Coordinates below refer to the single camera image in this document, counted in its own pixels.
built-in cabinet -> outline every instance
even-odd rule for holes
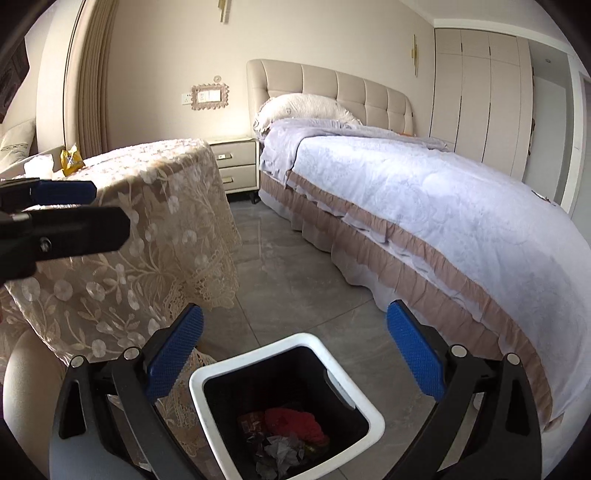
[[[527,40],[451,28],[435,35],[431,136],[458,155],[521,180],[533,95]]]

cushion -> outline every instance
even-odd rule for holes
[[[12,127],[2,137],[0,143],[0,171],[29,156],[35,137],[35,119]]]
[[[332,98],[311,93],[288,93],[263,103],[252,127],[255,132],[262,133],[282,118],[325,118],[361,125],[358,118]]]

upholstered headboard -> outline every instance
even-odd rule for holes
[[[397,133],[413,133],[413,111],[403,93],[379,83],[335,70],[279,60],[250,60],[246,64],[251,126],[270,97],[285,93],[314,93],[334,98],[364,125]]]

tile floor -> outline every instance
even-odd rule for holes
[[[198,348],[222,360],[296,332],[319,337],[386,420],[376,445],[324,478],[382,479],[427,418],[432,398],[418,389],[369,290],[346,283],[329,254],[262,202],[230,207],[243,242],[233,256],[238,301],[231,310],[206,312]],[[475,413],[471,408],[444,466],[459,457]],[[197,463],[210,480],[223,479],[209,448]]]

beige wall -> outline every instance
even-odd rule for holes
[[[55,7],[55,5],[49,7],[25,36],[27,57],[29,59],[29,73],[27,73],[27,77],[19,87],[17,94],[8,108],[8,112],[2,123],[4,132],[15,125],[35,118],[37,108],[37,80],[39,78],[41,54],[43,53],[43,46],[45,45]]]
[[[410,56],[420,52],[418,78]],[[268,58],[358,75],[410,98],[427,135],[434,84],[433,27],[397,0],[120,0],[109,57],[109,146],[249,132],[246,62]],[[229,86],[229,106],[180,105],[191,85]]]

